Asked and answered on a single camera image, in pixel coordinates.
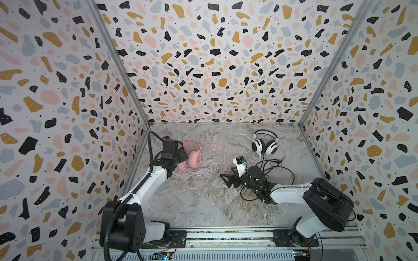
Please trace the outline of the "pink headphones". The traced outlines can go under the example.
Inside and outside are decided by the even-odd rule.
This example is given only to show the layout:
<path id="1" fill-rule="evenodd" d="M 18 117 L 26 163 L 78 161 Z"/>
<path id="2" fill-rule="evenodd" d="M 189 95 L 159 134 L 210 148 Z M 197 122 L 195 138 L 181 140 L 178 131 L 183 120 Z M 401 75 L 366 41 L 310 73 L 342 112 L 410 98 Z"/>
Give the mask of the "pink headphones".
<path id="1" fill-rule="evenodd" d="M 177 168 L 184 171 L 187 167 L 198 169 L 202 161 L 202 148 L 197 141 L 186 140 L 182 142 L 183 145 L 179 148 L 181 155 L 186 155 L 187 159 L 178 163 Z"/>

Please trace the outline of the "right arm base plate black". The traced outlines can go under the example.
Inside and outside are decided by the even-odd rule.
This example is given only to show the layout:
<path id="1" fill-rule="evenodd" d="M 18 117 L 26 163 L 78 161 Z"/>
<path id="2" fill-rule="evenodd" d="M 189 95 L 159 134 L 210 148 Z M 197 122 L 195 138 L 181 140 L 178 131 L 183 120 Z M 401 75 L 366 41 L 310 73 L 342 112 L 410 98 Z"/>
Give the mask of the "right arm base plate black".
<path id="1" fill-rule="evenodd" d="M 273 242 L 277 248 L 284 247 L 319 247 L 317 235 L 305 238 L 297 231 L 291 229 L 275 229 L 273 230 Z"/>

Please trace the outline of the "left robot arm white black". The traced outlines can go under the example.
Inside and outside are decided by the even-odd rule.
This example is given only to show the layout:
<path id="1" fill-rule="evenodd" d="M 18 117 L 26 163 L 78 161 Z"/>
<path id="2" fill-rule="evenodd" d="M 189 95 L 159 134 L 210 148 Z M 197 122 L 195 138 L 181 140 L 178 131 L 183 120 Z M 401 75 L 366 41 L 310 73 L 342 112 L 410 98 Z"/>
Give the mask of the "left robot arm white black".
<path id="1" fill-rule="evenodd" d="M 186 152 L 159 153 L 145 176 L 121 199 L 108 202 L 102 212 L 100 246 L 109 257 L 110 250 L 137 252 L 147 244 L 166 248 L 171 244 L 170 224 L 146 221 L 143 206 L 148 204 L 157 188 L 188 159 Z"/>

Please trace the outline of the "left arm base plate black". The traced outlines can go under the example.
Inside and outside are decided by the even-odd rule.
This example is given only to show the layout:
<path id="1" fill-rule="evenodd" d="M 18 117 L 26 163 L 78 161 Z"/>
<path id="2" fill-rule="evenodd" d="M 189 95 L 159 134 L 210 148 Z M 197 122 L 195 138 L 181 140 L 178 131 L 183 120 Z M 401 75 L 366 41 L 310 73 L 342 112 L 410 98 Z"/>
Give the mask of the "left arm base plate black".
<path id="1" fill-rule="evenodd" d="M 186 230 L 174 230 L 170 232 L 170 236 L 168 238 L 150 241 L 143 244 L 140 249 L 156 249 L 160 251 L 166 249 L 184 249 L 186 247 L 186 239 Z"/>

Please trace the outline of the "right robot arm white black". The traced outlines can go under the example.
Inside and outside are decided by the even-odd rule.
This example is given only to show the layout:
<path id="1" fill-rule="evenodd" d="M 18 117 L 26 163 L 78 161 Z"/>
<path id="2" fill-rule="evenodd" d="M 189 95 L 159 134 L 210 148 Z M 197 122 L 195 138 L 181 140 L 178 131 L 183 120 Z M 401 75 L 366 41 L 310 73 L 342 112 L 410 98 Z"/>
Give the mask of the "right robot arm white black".
<path id="1" fill-rule="evenodd" d="M 232 174 L 221 174 L 220 177 L 227 187 L 249 189 L 265 204 L 293 203 L 309 207 L 312 214 L 299 217 L 291 229 L 280 236 L 285 244 L 301 245 L 327 229 L 342 232 L 351 214 L 355 213 L 354 202 L 323 178 L 315 178 L 306 184 L 280 185 L 268 181 L 258 166 L 234 167 Z"/>

